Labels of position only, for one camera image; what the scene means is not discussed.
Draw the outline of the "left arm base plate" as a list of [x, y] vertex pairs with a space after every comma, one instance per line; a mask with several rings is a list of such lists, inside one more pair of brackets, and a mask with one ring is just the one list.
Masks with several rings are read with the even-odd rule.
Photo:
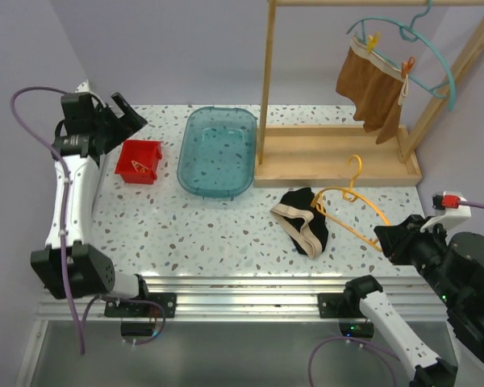
[[177, 308], [175, 293], [149, 293], [145, 298], [106, 301], [107, 318], [173, 318]]

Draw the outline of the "pink clothespin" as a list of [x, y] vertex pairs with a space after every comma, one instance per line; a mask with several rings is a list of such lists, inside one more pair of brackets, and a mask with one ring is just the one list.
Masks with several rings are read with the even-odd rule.
[[131, 166], [136, 171], [136, 173], [138, 173], [137, 170], [140, 169], [140, 168], [146, 168], [148, 170], [148, 167], [147, 166], [141, 164], [140, 162], [138, 162], [136, 160], [132, 160], [131, 161]]

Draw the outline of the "yellow clothespin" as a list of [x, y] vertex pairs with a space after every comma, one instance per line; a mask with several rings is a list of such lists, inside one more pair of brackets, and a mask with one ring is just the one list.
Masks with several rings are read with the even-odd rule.
[[381, 33], [379, 31], [377, 31], [374, 35], [368, 35], [366, 40], [367, 52], [372, 52], [378, 45], [380, 39], [381, 39]]

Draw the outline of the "yellow plastic hanger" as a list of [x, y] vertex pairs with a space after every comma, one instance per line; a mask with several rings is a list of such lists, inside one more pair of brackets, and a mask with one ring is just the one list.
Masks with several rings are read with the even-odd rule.
[[329, 214], [324, 205], [323, 198], [324, 198], [324, 194], [327, 191], [339, 191], [341, 192], [342, 198], [344, 201], [348, 203], [354, 203], [358, 201], [363, 202], [367, 207], [369, 207], [374, 211], [374, 213], [382, 220], [385, 226], [390, 225], [390, 220], [378, 208], [378, 206], [355, 190], [355, 183], [358, 177], [362, 174], [364, 163], [362, 158], [357, 154], [353, 154], [348, 158], [347, 165], [350, 165], [353, 161], [357, 162], [357, 171], [350, 178], [348, 186], [346, 188], [339, 187], [339, 186], [327, 186], [319, 190], [317, 193], [314, 194], [314, 197], [310, 203], [310, 207], [320, 212], [321, 215], [324, 216], [325, 218], [332, 220], [335, 224], [339, 225], [340, 227], [343, 227], [346, 231], [352, 233], [354, 236], [356, 236], [362, 242], [368, 244], [371, 248], [373, 248], [377, 252], [382, 252], [382, 248], [379, 245], [378, 238], [375, 238], [375, 239], [366, 238], [363, 234], [359, 233], [357, 230], [350, 227], [348, 224], [340, 221], [336, 216]]

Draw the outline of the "teal transparent plastic tub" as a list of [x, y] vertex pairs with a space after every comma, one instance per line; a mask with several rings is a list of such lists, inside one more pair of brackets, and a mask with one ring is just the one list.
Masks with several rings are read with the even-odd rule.
[[187, 119], [177, 180], [202, 198], [234, 198], [253, 181], [257, 119], [235, 107], [206, 106]]

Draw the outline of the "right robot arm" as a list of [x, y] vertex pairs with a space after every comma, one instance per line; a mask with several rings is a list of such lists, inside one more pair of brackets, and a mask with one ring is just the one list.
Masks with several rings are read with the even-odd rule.
[[458, 364], [451, 365], [424, 343], [371, 275], [346, 283], [346, 312], [371, 320], [412, 386], [484, 386], [484, 236], [459, 232], [449, 238], [442, 223], [420, 215], [374, 232], [384, 256], [392, 264], [413, 266], [444, 303], [459, 347]]

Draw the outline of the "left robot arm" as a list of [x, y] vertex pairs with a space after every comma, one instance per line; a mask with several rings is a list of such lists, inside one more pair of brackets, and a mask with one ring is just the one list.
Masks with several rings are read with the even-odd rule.
[[116, 108], [97, 102], [90, 92], [65, 94], [64, 118], [56, 125], [56, 198], [44, 248], [31, 254], [31, 267], [56, 299], [103, 296], [123, 299], [133, 316], [147, 314], [152, 298], [139, 274], [115, 270], [92, 244], [94, 202], [103, 157], [146, 126], [147, 121], [120, 93]]

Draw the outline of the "red plastic bin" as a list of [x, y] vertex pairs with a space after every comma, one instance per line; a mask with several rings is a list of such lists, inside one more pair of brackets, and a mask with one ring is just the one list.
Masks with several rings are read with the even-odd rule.
[[[157, 180], [157, 166], [162, 159], [161, 142], [153, 140], [129, 139], [121, 148], [115, 166], [115, 174], [126, 184], [152, 185]], [[136, 173], [131, 161], [136, 160], [148, 167], [146, 173]]]

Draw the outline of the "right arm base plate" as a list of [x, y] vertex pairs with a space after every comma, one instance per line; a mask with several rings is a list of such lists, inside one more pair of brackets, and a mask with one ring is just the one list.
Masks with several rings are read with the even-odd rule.
[[318, 293], [317, 306], [320, 318], [363, 318], [359, 310], [348, 304], [343, 293]]

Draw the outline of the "wooden clothes rack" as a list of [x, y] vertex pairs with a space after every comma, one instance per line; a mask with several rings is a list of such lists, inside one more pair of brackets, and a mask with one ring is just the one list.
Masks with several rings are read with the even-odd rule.
[[376, 145], [359, 124], [269, 125], [267, 112], [277, 9], [286, 6], [409, 6], [408, 1], [270, 1], [268, 3], [261, 113], [257, 130], [255, 184], [259, 187], [342, 185], [350, 181], [350, 159], [363, 157], [363, 186], [414, 186], [422, 179], [415, 149], [437, 115], [452, 109], [456, 87], [484, 50], [484, 15], [412, 130], [401, 125], [396, 136]]

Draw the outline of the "brown underwear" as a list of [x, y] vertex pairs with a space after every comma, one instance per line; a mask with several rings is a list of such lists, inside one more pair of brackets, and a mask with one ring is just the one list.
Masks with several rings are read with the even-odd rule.
[[353, 103], [353, 119], [362, 123], [364, 131], [377, 134], [376, 144], [397, 135], [409, 91], [409, 75], [402, 78], [401, 68], [374, 50], [367, 52], [366, 44], [356, 36], [351, 38], [336, 92]]

